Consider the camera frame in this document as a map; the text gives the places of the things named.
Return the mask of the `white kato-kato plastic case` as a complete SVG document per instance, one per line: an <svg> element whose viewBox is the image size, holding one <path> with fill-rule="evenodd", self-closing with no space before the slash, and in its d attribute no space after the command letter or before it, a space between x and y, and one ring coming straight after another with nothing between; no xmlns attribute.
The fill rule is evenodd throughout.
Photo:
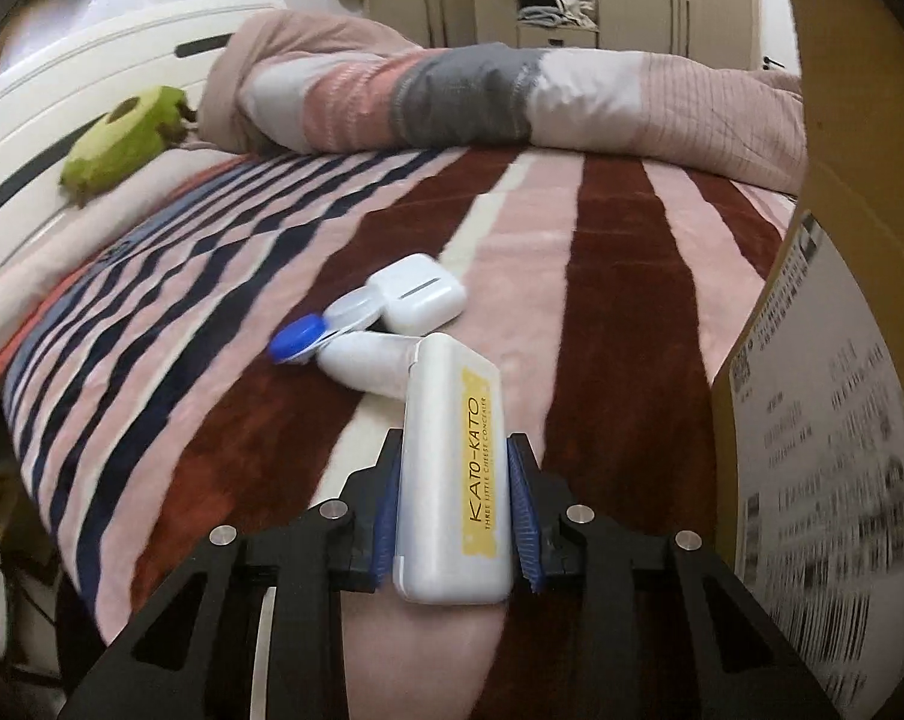
<svg viewBox="0 0 904 720"><path fill-rule="evenodd" d="M392 582L442 606L497 605L514 582L501 374L444 333L410 366Z"/></svg>

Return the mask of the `white blue contact lens case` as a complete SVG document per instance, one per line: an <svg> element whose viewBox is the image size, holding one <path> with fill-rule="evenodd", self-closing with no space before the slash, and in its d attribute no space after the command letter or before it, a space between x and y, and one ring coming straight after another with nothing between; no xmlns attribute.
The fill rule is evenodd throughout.
<svg viewBox="0 0 904 720"><path fill-rule="evenodd" d="M374 286L353 289L322 314L307 314L280 328L268 345L268 356L276 364L306 364L333 338L372 327L384 307L384 296Z"/></svg>

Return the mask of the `brown cardboard box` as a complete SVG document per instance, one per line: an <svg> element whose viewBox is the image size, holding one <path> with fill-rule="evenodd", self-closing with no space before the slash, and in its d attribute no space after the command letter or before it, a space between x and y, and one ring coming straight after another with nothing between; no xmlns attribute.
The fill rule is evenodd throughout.
<svg viewBox="0 0 904 720"><path fill-rule="evenodd" d="M904 718L904 0L792 0L809 164L713 385L717 549L848 718Z"/></svg>

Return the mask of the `striped fleece blanket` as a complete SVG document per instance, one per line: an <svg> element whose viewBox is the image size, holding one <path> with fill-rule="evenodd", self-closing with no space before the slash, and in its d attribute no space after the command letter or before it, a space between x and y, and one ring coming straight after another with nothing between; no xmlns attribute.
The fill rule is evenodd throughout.
<svg viewBox="0 0 904 720"><path fill-rule="evenodd" d="M519 148L235 158L177 149L0 268L0 405L92 678L219 525L335 497L402 424L423 333L367 312L274 340L426 255L504 426L624 527L716 526L713 382L794 213L660 161Z"/></svg>

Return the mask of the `small white spray bottle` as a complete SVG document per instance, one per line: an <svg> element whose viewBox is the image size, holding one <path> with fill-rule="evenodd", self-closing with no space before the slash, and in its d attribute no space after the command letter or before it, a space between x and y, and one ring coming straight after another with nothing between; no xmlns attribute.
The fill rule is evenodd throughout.
<svg viewBox="0 0 904 720"><path fill-rule="evenodd" d="M420 343L418 337L392 333L345 333L325 344L315 361L343 387L403 400Z"/></svg>

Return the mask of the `white earbuds case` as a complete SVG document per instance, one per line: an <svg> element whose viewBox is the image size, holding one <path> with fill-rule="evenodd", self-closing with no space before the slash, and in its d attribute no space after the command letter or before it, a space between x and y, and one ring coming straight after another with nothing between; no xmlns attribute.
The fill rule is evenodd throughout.
<svg viewBox="0 0 904 720"><path fill-rule="evenodd" d="M382 325L397 335L424 337L465 309L466 289L459 278L420 252L374 271L366 284L381 293Z"/></svg>

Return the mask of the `green avocado plush toy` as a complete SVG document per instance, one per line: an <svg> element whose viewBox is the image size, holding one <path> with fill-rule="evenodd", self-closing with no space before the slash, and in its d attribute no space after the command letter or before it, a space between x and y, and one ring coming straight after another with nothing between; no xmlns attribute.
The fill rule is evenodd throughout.
<svg viewBox="0 0 904 720"><path fill-rule="evenodd" d="M133 94L77 138L66 154L59 185L82 208L184 143L195 122L183 89L155 86Z"/></svg>

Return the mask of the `white bed headboard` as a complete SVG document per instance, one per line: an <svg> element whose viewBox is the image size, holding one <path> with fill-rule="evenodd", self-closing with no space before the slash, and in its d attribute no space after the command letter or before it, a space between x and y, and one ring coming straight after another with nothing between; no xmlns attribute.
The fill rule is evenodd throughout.
<svg viewBox="0 0 904 720"><path fill-rule="evenodd" d="M121 101L151 86L200 101L229 37L283 0L180 0L73 32L0 75L0 266L68 204L66 154Z"/></svg>

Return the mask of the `pink grey striped duvet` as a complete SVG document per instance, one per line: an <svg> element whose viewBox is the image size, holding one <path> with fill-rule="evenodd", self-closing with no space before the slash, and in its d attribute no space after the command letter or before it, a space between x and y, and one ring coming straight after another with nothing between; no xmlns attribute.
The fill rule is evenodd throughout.
<svg viewBox="0 0 904 720"><path fill-rule="evenodd" d="M799 76L639 50L425 49L354 16L268 10L232 34L198 107L232 153L534 145L626 154L799 192Z"/></svg>

